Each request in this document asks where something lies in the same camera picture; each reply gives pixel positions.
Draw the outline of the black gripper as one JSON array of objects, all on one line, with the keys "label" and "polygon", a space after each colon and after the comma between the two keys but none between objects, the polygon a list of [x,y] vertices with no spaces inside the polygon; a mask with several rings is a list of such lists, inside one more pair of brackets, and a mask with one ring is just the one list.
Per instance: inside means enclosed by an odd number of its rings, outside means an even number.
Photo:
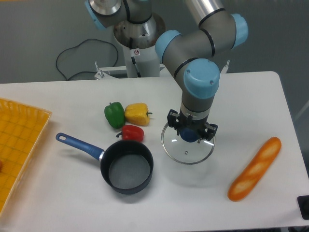
[{"label": "black gripper", "polygon": [[207,122],[209,112],[199,112],[195,115],[192,112],[183,112],[170,109],[167,120],[168,126],[176,131],[177,135],[190,131],[198,136],[198,143],[201,140],[211,141],[217,132],[217,125]]}]

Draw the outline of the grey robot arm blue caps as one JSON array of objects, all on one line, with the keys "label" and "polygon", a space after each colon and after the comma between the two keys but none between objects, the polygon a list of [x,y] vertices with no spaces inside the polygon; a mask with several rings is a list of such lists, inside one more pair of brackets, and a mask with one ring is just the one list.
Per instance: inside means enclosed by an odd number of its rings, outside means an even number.
[{"label": "grey robot arm blue caps", "polygon": [[198,28],[182,35],[165,29],[149,0],[87,0],[84,4],[99,30],[113,27],[128,77],[155,76],[160,65],[173,76],[182,90],[182,102],[179,112],[170,110],[169,127],[186,142],[213,139],[217,125],[207,119],[220,71],[211,58],[246,41],[246,20],[229,14],[219,0],[188,0]]}]

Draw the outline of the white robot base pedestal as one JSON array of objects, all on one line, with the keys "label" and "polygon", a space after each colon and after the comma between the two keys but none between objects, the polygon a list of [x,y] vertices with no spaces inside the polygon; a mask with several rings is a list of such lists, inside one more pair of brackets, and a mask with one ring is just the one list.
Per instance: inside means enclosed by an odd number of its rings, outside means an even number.
[{"label": "white robot base pedestal", "polygon": [[116,22],[112,28],[114,38],[123,49],[127,76],[159,76],[160,59],[155,44],[166,31],[163,19],[153,11],[142,11],[132,19]]}]

